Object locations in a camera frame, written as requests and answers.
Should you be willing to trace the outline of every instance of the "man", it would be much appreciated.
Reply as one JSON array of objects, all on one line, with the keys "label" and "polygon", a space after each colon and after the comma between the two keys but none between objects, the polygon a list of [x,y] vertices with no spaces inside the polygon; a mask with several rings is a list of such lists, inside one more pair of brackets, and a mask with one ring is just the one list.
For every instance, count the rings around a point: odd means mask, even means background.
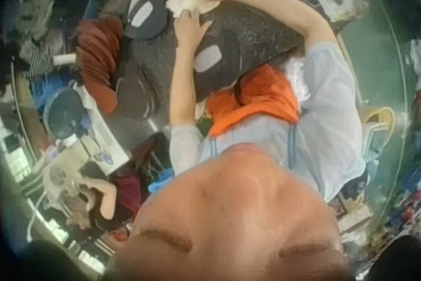
[{"label": "man", "polygon": [[[269,75],[275,82],[267,94],[283,102],[254,95],[256,103],[250,104],[260,110],[235,124],[231,120],[202,141],[195,127],[193,58],[211,23],[201,26],[197,12],[184,13],[175,23],[178,48],[170,101],[170,155],[176,174],[181,174],[139,210],[129,243],[108,276],[352,280],[335,215],[326,202],[362,174],[362,132],[353,78],[334,33],[298,0],[231,1],[258,8],[303,35],[305,80],[312,94],[309,111],[297,122],[289,86],[264,66],[241,83],[242,93],[250,93],[250,81]],[[213,101],[220,97],[216,94],[210,97]],[[235,106],[231,113],[250,104]],[[276,110],[264,109],[266,105]],[[288,134],[295,138],[293,151]],[[295,156],[292,164],[288,153]]]}]

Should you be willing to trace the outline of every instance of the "stack of caps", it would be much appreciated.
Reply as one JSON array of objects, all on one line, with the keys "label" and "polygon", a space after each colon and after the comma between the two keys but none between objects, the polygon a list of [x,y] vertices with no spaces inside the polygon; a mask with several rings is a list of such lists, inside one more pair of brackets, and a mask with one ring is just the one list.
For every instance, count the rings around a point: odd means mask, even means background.
[{"label": "stack of caps", "polygon": [[88,92],[104,113],[116,109],[117,98],[110,89],[110,75],[117,68],[123,26],[119,19],[83,20],[79,23],[78,66]]}]

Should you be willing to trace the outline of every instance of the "orange cloth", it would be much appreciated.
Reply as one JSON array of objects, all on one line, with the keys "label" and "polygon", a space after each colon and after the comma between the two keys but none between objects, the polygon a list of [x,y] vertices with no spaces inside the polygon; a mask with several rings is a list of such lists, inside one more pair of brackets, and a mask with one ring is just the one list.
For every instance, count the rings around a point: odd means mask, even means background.
[{"label": "orange cloth", "polygon": [[209,96],[206,106],[213,118],[210,137],[222,134],[256,113],[275,116],[290,124],[297,123],[298,101],[284,73],[265,64],[247,74],[239,84],[241,105],[232,90],[218,90]]}]

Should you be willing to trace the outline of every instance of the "light blue shirt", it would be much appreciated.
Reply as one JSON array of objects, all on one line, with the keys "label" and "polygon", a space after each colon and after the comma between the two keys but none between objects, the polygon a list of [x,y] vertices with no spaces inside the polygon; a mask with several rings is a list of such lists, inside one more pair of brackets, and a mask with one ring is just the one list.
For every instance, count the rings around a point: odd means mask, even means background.
[{"label": "light blue shirt", "polygon": [[[309,48],[304,81],[311,97],[297,123],[291,171],[329,202],[365,169],[355,83],[341,51],[330,42]],[[176,126],[170,142],[172,166],[181,174],[210,158],[212,146],[221,153],[234,144],[255,143],[287,168],[289,129],[287,122],[261,114],[242,120],[213,140],[204,138],[196,126]]]}]

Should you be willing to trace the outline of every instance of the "cable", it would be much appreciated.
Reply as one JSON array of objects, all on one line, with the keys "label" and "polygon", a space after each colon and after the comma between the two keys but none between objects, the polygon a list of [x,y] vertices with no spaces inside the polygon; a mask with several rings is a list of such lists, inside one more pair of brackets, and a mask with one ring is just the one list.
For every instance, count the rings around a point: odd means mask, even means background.
[{"label": "cable", "polygon": [[34,207],[34,212],[32,213],[32,217],[31,217],[31,220],[29,221],[28,229],[26,230],[26,241],[27,241],[28,243],[32,242],[31,228],[32,228],[32,225],[34,225],[34,222],[35,222],[35,216],[36,216],[36,214],[37,214],[37,210],[38,210],[39,206],[41,205],[42,200],[44,199],[44,197],[45,197],[46,195],[47,195],[47,192],[46,192],[46,191],[44,191],[44,192],[41,194],[41,197],[39,197],[39,199],[38,199],[37,203],[35,204],[35,207]]}]

